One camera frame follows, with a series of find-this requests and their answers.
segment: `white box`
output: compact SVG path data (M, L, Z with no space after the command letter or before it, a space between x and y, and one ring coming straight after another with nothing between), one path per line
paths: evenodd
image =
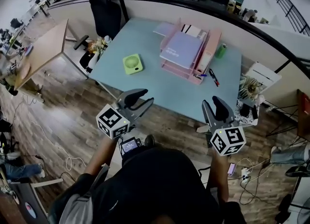
M217 129L210 142L221 156L225 156L240 151L246 144L246 137L241 126L231 127Z
M129 131L130 121L112 106L106 105L96 116L98 128L114 139Z

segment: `gray pants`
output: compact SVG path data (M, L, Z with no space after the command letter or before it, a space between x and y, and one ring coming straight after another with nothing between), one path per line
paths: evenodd
M309 159L309 147L298 146L291 147L284 151L275 149L270 157L271 163L300 164Z

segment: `black shoe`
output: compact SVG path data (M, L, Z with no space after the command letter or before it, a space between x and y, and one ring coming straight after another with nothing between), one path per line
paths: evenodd
M144 141L146 147L152 148L155 146L155 138L152 134L149 134Z

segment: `metal railing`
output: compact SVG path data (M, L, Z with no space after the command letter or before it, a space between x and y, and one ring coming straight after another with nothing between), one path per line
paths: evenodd
M277 4L285 12L285 16L289 19L296 32L310 36L309 25L290 0L277 0Z

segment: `white vase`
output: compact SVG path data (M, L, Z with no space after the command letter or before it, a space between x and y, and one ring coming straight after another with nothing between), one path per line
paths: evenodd
M98 61L98 57L99 57L99 52L96 51L96 52L94 52L94 54L95 55L93 56L93 58L88 63L88 67L91 69L93 69L95 67L95 65Z

